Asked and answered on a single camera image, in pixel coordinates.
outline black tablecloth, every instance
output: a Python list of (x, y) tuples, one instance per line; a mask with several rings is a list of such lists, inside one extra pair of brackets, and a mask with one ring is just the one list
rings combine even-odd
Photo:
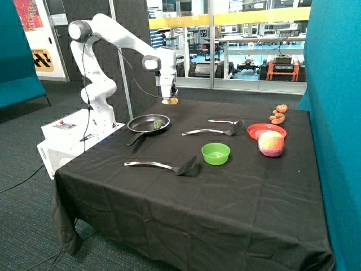
[[(103, 236), (123, 241), (152, 259), (181, 270), (331, 270), (330, 248), (309, 114), (286, 113), (285, 151), (268, 158), (246, 128), (269, 123), (274, 108), (180, 100), (145, 113), (171, 119), (161, 134), (135, 145), (126, 127), (55, 174), (52, 224), (68, 253), (80, 249), (75, 218)], [(227, 130), (211, 117), (243, 119), (234, 136), (202, 133)], [(211, 166), (201, 147), (230, 146), (228, 162)], [(127, 161), (176, 166), (198, 155), (185, 176), (154, 167), (125, 167)]]

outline pan handle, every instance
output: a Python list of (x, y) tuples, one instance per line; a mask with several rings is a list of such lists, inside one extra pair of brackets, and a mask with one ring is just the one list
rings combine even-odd
[(135, 143), (135, 141), (137, 141), (138, 138), (141, 137), (143, 134), (144, 134), (144, 133), (137, 133), (137, 134), (135, 134), (126, 145), (127, 145), (127, 146), (133, 145), (133, 144)]

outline green vegetable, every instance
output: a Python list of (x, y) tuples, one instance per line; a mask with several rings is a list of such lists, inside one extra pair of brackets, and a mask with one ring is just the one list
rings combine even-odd
[(160, 129), (162, 127), (162, 121), (156, 120), (153, 122), (154, 129)]

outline yellow railing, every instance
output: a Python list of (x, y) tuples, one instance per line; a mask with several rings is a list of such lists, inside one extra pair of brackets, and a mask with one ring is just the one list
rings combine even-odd
[[(297, 7), (297, 8), (277, 8), (274, 10), (216, 14), (214, 16), (214, 24), (227, 25), (227, 24), (267, 23), (267, 22), (279, 22), (279, 21), (304, 21), (309, 19), (310, 11), (311, 11), (311, 7)], [(150, 29), (200, 27), (209, 24), (210, 24), (210, 17), (208, 14), (149, 20)]]

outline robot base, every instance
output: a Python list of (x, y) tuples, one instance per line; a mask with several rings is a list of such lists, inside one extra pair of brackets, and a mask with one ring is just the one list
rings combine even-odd
[(93, 110), (82, 109), (41, 127), (45, 140), (37, 148), (50, 179), (54, 179), (56, 170), (125, 125), (116, 123), (113, 128), (100, 129), (93, 114)]

